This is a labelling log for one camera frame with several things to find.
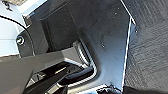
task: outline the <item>gray metal surface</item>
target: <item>gray metal surface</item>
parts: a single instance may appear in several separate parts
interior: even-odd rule
[[[119,0],[69,0],[69,8],[81,39],[97,68],[96,76],[70,87],[77,93],[102,84],[122,90],[130,16]]]
[[[32,74],[61,61],[78,66],[83,64],[74,47],[59,52],[0,62],[0,94],[21,94]]]

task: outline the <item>white wall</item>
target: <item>white wall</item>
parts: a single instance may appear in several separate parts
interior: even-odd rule
[[[22,15],[27,16],[46,1],[47,0],[27,0],[21,6],[18,6],[18,10]]]
[[[6,10],[6,7],[0,0],[0,15],[12,18],[25,26],[21,13],[17,6],[10,5],[13,12]],[[17,24],[0,18],[0,57],[19,54],[15,39],[23,31],[23,28]]]

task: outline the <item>wall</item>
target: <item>wall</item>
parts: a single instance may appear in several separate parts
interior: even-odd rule
[[[17,6],[10,5],[10,7],[13,12],[6,10],[6,7],[0,0],[0,15],[12,18],[25,26],[24,20],[17,9]],[[22,30],[23,28],[17,24],[0,18],[0,57],[19,54],[15,39]]]

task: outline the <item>floor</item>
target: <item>floor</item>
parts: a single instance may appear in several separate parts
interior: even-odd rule
[[[137,23],[125,85],[168,92],[168,1],[124,0]]]

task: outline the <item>gray carpet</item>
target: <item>gray carpet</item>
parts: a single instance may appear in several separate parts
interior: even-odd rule
[[[168,92],[168,0],[124,0],[138,33],[130,42],[125,85]]]

